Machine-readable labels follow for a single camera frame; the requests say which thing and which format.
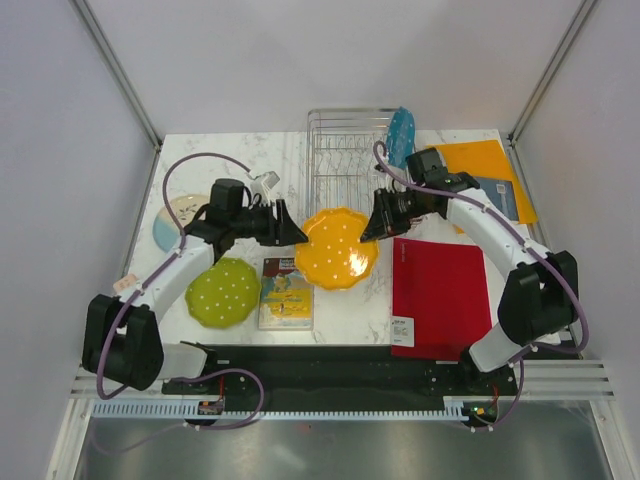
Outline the yellow polka dot plate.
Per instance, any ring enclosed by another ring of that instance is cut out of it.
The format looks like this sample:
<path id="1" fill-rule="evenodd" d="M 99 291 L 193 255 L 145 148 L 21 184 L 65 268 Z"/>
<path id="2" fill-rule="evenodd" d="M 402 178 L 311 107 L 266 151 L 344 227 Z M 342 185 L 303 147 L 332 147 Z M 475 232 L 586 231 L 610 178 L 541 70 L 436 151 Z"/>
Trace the yellow polka dot plate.
<path id="1" fill-rule="evenodd" d="M 360 241 L 367 224 L 363 213 L 347 207 L 319 211 L 302 227 L 308 241 L 295 247 L 296 268 L 325 290 L 352 288 L 371 274 L 379 257 L 376 241 Z"/>

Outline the paperback book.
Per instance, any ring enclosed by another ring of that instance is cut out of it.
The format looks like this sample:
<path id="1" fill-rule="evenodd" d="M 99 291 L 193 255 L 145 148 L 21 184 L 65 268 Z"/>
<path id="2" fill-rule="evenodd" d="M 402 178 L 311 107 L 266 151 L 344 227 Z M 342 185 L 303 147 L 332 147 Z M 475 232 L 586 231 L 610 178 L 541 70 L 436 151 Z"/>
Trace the paperback book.
<path id="1" fill-rule="evenodd" d="M 314 287 L 296 268 L 293 258 L 272 257 L 263 262 L 258 329 L 313 329 Z"/>

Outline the green polka dot plate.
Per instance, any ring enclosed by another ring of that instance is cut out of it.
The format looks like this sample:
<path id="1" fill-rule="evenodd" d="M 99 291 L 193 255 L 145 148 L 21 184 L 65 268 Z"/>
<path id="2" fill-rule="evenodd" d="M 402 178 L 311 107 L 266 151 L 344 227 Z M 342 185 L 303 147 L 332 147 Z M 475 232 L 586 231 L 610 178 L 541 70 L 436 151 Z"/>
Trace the green polka dot plate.
<path id="1" fill-rule="evenodd" d="M 185 292 L 188 313 L 200 325 L 228 329 L 244 322 L 259 302 L 256 270 L 244 260 L 221 258 Z"/>

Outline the blue polka dot plate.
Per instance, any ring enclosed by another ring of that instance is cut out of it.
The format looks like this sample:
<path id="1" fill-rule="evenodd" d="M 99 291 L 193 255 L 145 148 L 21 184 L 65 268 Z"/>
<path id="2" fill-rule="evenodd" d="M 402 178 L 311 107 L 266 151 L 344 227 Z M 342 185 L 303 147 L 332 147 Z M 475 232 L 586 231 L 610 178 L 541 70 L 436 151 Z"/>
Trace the blue polka dot plate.
<path id="1" fill-rule="evenodd" d="M 413 154 L 415 145 L 415 120 L 406 108 L 398 108 L 389 123 L 386 147 L 391 166 L 405 169 L 407 158 Z"/>

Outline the wire dish rack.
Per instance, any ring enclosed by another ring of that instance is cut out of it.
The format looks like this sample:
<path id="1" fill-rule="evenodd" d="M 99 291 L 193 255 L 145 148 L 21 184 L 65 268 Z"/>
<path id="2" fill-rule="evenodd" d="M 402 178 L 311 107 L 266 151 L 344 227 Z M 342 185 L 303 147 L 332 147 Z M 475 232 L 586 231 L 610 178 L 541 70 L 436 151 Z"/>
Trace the wire dish rack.
<path id="1" fill-rule="evenodd" d="M 370 216 L 374 191 L 386 185 L 375 169 L 373 145 L 384 141 L 395 108 L 314 108 L 307 114 L 308 218 L 347 207 Z"/>

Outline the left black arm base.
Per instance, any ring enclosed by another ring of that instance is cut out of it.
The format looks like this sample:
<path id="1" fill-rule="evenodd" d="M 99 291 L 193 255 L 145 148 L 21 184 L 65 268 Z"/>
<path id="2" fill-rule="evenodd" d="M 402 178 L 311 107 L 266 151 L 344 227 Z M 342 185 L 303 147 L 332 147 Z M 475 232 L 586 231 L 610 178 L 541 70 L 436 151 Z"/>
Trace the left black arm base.
<path id="1" fill-rule="evenodd" d="M 179 370 L 162 386 L 162 393 L 169 396 L 214 396 L 219 400 L 243 392 L 258 392 L 260 382 L 255 382 L 250 372 L 242 369 L 247 365 L 253 347 L 236 345 L 204 345 L 181 342 L 186 352 L 195 355 L 196 369 Z"/>

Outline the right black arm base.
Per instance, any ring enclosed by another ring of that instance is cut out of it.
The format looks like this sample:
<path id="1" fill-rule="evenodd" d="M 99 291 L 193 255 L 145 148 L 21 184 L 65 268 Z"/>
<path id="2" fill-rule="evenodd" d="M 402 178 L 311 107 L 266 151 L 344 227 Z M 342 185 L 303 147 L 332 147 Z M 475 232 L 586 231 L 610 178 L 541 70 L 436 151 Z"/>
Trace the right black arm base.
<path id="1" fill-rule="evenodd" d="M 509 367 L 480 373 L 457 362 L 427 361 L 425 376 L 427 391 L 435 396 L 510 396 L 517 391 Z"/>

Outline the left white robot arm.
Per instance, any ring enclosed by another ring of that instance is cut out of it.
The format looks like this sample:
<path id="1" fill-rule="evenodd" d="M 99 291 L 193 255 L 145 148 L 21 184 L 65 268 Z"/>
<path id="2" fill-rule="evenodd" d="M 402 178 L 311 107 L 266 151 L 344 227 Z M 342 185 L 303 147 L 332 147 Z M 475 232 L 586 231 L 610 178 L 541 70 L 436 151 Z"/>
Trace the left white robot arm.
<path id="1" fill-rule="evenodd" d="M 219 369 L 206 351 L 185 343 L 166 344 L 159 323 L 202 273 L 214 266 L 238 239 L 284 247 L 307 242 L 284 200 L 246 206 L 246 187 L 219 179 L 210 199 L 185 228 L 185 235 L 146 278 L 115 296 L 99 294 L 88 305 L 82 367 L 99 381 L 144 391 L 157 380 L 185 379 L 198 393 L 219 382 Z"/>

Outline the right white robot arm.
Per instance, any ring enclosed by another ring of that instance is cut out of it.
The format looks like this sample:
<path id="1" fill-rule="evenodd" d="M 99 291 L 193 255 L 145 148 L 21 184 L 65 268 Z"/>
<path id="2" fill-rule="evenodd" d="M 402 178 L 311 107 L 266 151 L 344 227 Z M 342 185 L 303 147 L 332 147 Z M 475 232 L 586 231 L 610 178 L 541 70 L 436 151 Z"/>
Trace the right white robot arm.
<path id="1" fill-rule="evenodd" d="M 483 392 L 493 383 L 495 370 L 521 360 L 529 350 L 545 348 L 542 337 L 574 322 L 580 323 L 582 338 L 577 346 L 563 351 L 581 352 L 589 330 L 579 301 L 576 259 L 521 235 L 479 182 L 467 172 L 450 172 L 436 148 L 407 157 L 407 178 L 384 160 L 386 152 L 383 142 L 375 142 L 377 168 L 392 182 L 374 191 L 371 217 L 360 240 L 402 235 L 416 219 L 436 213 L 461 228 L 505 280 L 497 324 L 463 350 L 463 364 L 457 371 L 460 386 L 469 393 Z"/>

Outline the red folder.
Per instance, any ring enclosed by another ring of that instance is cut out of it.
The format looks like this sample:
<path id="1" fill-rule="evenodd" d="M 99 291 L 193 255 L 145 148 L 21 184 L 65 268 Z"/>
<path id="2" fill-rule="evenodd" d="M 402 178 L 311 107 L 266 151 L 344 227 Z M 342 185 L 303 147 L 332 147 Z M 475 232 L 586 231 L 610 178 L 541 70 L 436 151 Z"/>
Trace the red folder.
<path id="1" fill-rule="evenodd" d="M 476 246 L 393 240 L 391 354 L 457 361 L 492 327 Z"/>

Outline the cream and blue plate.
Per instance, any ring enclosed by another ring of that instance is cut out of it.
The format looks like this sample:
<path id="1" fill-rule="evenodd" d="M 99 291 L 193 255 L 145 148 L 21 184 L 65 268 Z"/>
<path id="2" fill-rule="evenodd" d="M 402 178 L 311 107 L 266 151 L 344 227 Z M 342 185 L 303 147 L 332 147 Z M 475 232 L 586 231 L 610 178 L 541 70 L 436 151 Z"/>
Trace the cream and blue plate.
<path id="1" fill-rule="evenodd" d="M 175 197 L 169 201 L 169 206 L 182 227 L 190 223 L 199 208 L 206 204 L 206 195 L 188 194 Z M 176 226 L 166 206 L 157 213 L 153 225 L 152 236 L 156 245 L 163 251 L 169 252 L 179 240 L 179 228 Z"/>

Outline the orange folder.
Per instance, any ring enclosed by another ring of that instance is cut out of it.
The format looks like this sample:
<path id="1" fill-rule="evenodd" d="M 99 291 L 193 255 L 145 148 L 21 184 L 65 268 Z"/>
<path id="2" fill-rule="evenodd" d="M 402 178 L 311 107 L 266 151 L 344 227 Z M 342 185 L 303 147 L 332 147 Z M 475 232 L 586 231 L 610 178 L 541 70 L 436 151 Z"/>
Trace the orange folder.
<path id="1" fill-rule="evenodd" d="M 513 183 L 519 224 L 534 224 L 537 214 L 519 182 L 500 142 L 485 140 L 456 144 L 435 145 L 450 172 L 467 172 L 475 179 L 488 177 Z"/>

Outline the dark blue book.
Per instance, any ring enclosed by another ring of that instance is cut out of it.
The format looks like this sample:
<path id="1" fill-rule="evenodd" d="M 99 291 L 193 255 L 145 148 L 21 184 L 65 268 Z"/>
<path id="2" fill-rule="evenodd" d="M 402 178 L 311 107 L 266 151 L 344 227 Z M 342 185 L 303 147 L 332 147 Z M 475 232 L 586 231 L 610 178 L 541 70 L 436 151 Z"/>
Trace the dark blue book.
<path id="1" fill-rule="evenodd" d="M 509 180 L 477 177 L 480 187 L 485 191 L 492 204 L 510 221 L 518 222 L 519 214 L 513 183 Z"/>

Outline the pink cube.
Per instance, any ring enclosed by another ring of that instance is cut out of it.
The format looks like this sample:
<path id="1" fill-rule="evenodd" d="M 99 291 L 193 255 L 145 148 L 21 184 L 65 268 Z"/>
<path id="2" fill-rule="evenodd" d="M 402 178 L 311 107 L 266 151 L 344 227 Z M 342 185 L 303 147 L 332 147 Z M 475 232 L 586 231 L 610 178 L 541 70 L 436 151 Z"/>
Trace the pink cube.
<path id="1" fill-rule="evenodd" d="M 116 294 L 119 294 L 124 290 L 135 286 L 137 281 L 138 279 L 134 274 L 127 274 L 113 284 L 113 290 Z"/>

